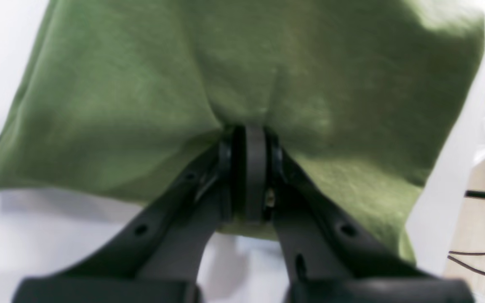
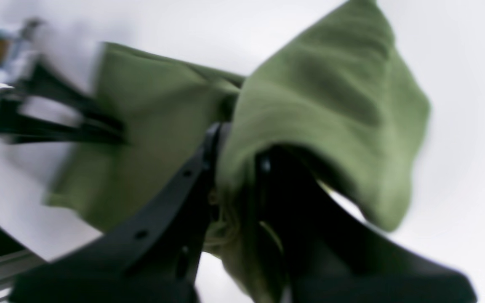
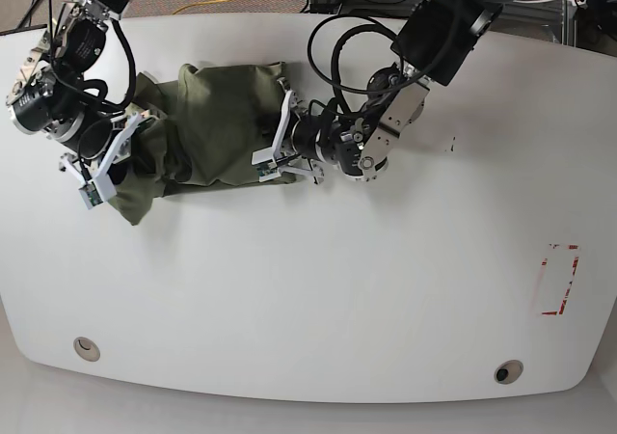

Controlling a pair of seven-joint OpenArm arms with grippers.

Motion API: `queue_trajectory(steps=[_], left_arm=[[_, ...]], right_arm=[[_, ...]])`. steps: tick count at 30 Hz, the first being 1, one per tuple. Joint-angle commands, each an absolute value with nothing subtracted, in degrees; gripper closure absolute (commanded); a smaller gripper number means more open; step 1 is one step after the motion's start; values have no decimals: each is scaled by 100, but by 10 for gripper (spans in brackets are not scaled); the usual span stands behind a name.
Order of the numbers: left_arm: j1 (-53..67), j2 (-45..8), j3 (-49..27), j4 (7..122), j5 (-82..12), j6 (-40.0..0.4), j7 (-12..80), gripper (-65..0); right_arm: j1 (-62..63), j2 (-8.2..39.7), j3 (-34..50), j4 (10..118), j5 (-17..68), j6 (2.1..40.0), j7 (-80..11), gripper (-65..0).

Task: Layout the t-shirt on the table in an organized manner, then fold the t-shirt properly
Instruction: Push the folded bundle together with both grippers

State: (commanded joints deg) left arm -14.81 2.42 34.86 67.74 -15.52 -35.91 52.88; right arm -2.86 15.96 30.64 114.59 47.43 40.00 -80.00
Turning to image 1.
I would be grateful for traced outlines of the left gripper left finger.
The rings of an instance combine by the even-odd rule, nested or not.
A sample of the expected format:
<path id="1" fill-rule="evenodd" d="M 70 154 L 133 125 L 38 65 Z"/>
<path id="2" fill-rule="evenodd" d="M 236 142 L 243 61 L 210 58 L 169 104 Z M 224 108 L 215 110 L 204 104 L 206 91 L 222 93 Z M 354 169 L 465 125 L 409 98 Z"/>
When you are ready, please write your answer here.
<path id="1" fill-rule="evenodd" d="M 197 273 L 214 231 L 234 219 L 241 126 L 193 160 L 166 192 L 74 266 L 23 280 L 14 303 L 202 303 Z"/>

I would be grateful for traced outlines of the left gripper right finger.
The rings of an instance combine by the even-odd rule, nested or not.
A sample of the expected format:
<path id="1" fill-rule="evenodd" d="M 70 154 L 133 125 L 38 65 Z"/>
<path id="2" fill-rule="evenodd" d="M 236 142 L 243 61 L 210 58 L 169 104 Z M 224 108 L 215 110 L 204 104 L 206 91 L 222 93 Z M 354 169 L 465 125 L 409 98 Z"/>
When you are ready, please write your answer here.
<path id="1" fill-rule="evenodd" d="M 404 262 L 313 184 L 266 129 L 245 127 L 245 217 L 270 221 L 286 303 L 473 303 L 465 282 Z"/>

